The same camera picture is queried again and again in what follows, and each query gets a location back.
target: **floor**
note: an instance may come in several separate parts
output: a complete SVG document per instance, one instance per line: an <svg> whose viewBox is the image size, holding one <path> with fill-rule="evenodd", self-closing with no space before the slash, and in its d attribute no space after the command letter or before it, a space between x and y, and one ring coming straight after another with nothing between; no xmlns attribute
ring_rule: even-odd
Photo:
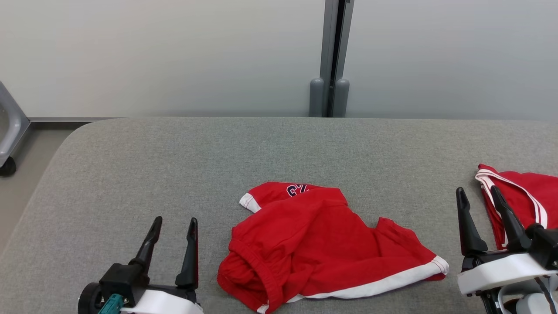
<svg viewBox="0 0 558 314"><path fill-rule="evenodd" d="M52 156L77 127L53 127L32 123L12 153L17 171L12 177L0 177L0 254Z"/></svg>

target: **metal frame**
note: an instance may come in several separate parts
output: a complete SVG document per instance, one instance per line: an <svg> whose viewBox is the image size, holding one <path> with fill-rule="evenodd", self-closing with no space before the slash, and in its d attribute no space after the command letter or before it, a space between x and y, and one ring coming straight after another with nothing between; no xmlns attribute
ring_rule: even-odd
<svg viewBox="0 0 558 314"><path fill-rule="evenodd" d="M0 82L0 106L8 113L8 130L0 141L0 166L3 165L29 127L29 120L17 105L15 99Z"/></svg>
<svg viewBox="0 0 558 314"><path fill-rule="evenodd" d="M96 122L96 121L101 121L101 120L108 120L108 119L116 119L118 117L110 117L110 118L85 118L85 117L76 117L76 118L41 118L41 117L29 117L29 121L31 122L85 122L85 123L91 123L91 122Z"/></svg>
<svg viewBox="0 0 558 314"><path fill-rule="evenodd" d="M333 68L339 1L343 0L325 0L320 78L313 79L310 85L310 117L326 117L328 115L328 97L331 85L331 69Z"/></svg>
<svg viewBox="0 0 558 314"><path fill-rule="evenodd" d="M331 116L345 117L347 111L347 98L349 95L349 81L343 79L343 69L345 67L345 57L347 56L347 46L349 45L350 23L353 19L354 0L345 0L345 11L343 23L341 25L341 35L339 38L339 50L335 61L335 84L333 89L333 100L331 102Z"/></svg>

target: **white wall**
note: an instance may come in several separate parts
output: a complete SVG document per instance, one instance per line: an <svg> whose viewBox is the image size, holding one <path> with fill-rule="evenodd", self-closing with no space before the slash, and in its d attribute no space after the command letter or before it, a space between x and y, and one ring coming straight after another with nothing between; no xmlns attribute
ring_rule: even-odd
<svg viewBox="0 0 558 314"><path fill-rule="evenodd" d="M558 2L356 0L347 116L558 121Z"/></svg>
<svg viewBox="0 0 558 314"><path fill-rule="evenodd" d="M28 117L306 116L324 0L4 0Z"/></svg>

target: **teal connector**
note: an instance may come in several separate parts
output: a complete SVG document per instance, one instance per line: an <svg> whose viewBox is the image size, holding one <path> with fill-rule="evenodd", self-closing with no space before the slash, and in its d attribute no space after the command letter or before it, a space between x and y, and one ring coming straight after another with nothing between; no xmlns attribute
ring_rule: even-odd
<svg viewBox="0 0 558 314"><path fill-rule="evenodd" d="M120 294L113 294L105 302L105 305L99 311L99 314L120 314L120 310L124 306L124 297Z"/></svg>

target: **printed number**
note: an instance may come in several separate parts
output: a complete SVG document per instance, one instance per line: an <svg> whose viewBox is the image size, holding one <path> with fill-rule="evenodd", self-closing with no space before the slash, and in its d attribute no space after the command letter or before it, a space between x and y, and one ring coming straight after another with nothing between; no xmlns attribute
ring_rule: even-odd
<svg viewBox="0 0 558 314"><path fill-rule="evenodd" d="M306 184L292 184L287 187L287 193L291 197L296 195L296 191L299 191L300 193L306 192Z"/></svg>

